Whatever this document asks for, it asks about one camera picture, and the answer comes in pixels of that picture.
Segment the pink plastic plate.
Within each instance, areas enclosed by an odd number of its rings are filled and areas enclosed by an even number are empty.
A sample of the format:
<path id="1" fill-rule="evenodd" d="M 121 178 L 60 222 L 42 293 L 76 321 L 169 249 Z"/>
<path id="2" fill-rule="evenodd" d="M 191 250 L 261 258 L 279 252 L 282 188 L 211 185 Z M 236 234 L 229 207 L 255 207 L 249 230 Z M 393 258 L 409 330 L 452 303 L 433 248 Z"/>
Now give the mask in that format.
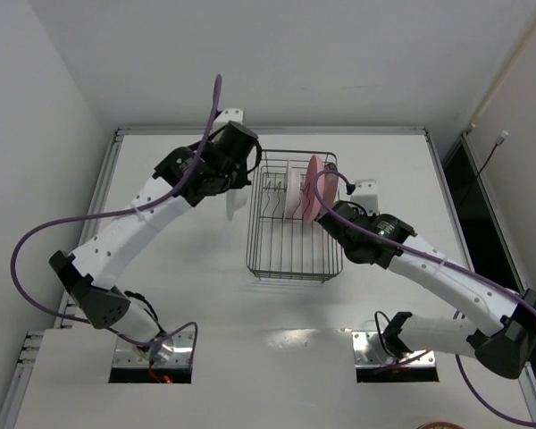
<path id="1" fill-rule="evenodd" d="M 316 178 L 316 175 L 319 172 L 324 171 L 324 165 L 325 163 L 318 155 L 313 155 L 310 158 L 304 180 L 302 206 L 302 218 L 303 221 L 306 223 L 310 223 L 314 221 L 319 215 L 326 213 L 326 210 L 322 207 L 321 202 L 315 195 L 315 192 L 318 191 L 320 197 L 323 200 L 323 174 L 319 178 Z"/>

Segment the clear glass plate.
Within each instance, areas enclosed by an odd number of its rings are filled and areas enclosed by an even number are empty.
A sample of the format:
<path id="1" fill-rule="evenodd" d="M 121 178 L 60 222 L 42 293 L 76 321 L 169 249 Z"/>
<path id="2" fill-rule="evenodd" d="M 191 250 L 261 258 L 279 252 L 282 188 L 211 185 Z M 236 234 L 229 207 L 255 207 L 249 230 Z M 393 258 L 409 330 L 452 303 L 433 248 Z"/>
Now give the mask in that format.
<path id="1" fill-rule="evenodd" d="M 286 179 L 284 218 L 292 220 L 301 214 L 304 181 L 302 172 L 294 168 L 290 160 L 287 164 Z"/>
<path id="2" fill-rule="evenodd" d="M 248 199 L 248 189 L 229 189 L 226 192 L 226 215 L 229 222 L 234 218 L 235 213 L 244 207 Z"/>

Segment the blue rimmed white plate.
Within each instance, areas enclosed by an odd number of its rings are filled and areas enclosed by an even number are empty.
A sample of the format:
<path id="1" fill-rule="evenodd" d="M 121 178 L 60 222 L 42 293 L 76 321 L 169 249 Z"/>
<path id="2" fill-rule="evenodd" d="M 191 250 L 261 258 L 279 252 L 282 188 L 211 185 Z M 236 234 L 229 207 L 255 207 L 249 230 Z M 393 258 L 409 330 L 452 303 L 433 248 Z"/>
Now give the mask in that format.
<path id="1" fill-rule="evenodd" d="M 338 193 L 339 176 L 332 172 L 336 172 L 338 168 L 335 163 L 327 163 L 324 165 L 324 170 L 328 171 L 328 173 L 323 175 L 324 189 L 322 197 L 328 206 L 333 206 Z"/>

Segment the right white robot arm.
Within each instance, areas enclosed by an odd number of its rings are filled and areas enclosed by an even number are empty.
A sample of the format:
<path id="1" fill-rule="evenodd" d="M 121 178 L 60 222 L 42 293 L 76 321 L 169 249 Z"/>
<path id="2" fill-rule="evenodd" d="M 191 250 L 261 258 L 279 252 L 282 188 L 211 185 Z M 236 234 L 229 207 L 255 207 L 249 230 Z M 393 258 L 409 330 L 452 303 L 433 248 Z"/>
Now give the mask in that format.
<path id="1" fill-rule="evenodd" d="M 504 289 L 457 265 L 391 214 L 369 215 L 344 200 L 322 209 L 317 222 L 349 261 L 405 277 L 463 314 L 447 319 L 396 313 L 368 341 L 368 363 L 390 369 L 429 350 L 474 358 L 507 379 L 521 374 L 536 344 L 536 291 Z"/>

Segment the wire dish rack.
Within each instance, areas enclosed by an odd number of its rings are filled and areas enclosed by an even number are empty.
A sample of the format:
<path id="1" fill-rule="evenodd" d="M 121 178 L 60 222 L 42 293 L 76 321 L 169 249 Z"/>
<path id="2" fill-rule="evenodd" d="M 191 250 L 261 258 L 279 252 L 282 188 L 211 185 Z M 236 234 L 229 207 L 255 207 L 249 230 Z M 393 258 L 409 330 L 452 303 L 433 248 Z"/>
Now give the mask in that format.
<path id="1" fill-rule="evenodd" d="M 259 279 L 326 282 L 343 270 L 338 242 L 301 214 L 284 218 L 288 160 L 305 180 L 308 151 L 267 149 L 254 171 L 248 217 L 246 266 Z"/>

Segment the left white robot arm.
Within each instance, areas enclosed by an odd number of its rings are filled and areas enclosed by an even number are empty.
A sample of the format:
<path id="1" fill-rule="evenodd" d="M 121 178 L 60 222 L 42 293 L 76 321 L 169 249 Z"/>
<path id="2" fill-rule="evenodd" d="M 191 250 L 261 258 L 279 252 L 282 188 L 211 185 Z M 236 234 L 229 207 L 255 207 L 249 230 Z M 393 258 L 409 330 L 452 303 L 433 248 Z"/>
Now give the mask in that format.
<path id="1" fill-rule="evenodd" d="M 142 354 L 165 344 L 156 317 L 117 287 L 129 263 L 166 226 L 204 198 L 225 196 L 226 215 L 247 202 L 244 188 L 255 169 L 249 155 L 262 156 L 257 135 L 244 124 L 240 109 L 222 111 L 202 152 L 197 145 L 174 149 L 155 168 L 125 215 L 71 253 L 54 253 L 49 264 L 86 319 L 133 341 Z"/>

